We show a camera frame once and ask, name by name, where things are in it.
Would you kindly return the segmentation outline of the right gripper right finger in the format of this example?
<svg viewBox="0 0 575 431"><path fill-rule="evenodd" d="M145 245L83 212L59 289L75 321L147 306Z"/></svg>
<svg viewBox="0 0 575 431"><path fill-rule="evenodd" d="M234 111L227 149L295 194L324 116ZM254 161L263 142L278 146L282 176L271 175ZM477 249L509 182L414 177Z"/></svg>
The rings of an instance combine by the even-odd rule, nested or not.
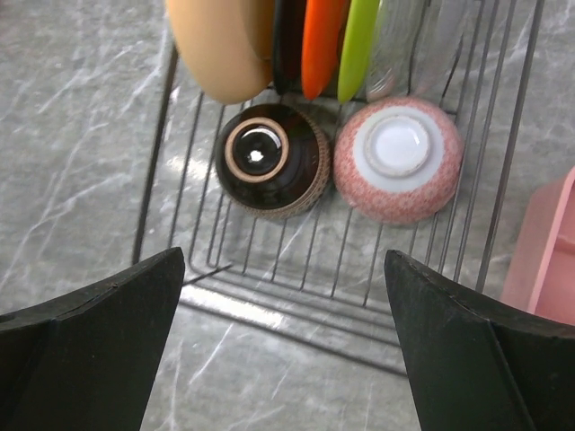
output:
<svg viewBox="0 0 575 431"><path fill-rule="evenodd" d="M572 430L574 328L396 250L385 283L423 430Z"/></svg>

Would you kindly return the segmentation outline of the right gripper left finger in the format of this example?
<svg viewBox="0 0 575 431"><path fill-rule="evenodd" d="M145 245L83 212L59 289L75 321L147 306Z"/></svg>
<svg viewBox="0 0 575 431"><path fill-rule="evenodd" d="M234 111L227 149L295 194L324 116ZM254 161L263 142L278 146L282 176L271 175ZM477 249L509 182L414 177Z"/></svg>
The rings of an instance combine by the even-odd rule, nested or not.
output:
<svg viewBox="0 0 575 431"><path fill-rule="evenodd" d="M179 302L181 248L1 317L3 430L138 430Z"/></svg>

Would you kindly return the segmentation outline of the pink patterned bowl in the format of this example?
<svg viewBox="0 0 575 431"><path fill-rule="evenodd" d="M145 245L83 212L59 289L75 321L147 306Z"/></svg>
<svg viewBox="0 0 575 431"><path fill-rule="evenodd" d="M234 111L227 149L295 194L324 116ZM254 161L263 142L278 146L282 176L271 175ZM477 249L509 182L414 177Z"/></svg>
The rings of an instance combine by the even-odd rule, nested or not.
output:
<svg viewBox="0 0 575 431"><path fill-rule="evenodd" d="M342 128L333 180L342 198L384 224L414 224L455 195L464 140L437 105L416 97L370 103Z"/></svg>

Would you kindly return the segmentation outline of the dark brown patterned bowl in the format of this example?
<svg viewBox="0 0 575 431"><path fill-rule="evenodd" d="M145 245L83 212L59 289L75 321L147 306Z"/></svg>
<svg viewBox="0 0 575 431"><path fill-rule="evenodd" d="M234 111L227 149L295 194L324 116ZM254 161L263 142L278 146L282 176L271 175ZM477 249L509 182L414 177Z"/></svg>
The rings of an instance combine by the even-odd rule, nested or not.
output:
<svg viewBox="0 0 575 431"><path fill-rule="evenodd" d="M214 144L221 187L254 216L286 219L309 210L332 176L332 150L304 112L279 104L251 106L232 117Z"/></svg>

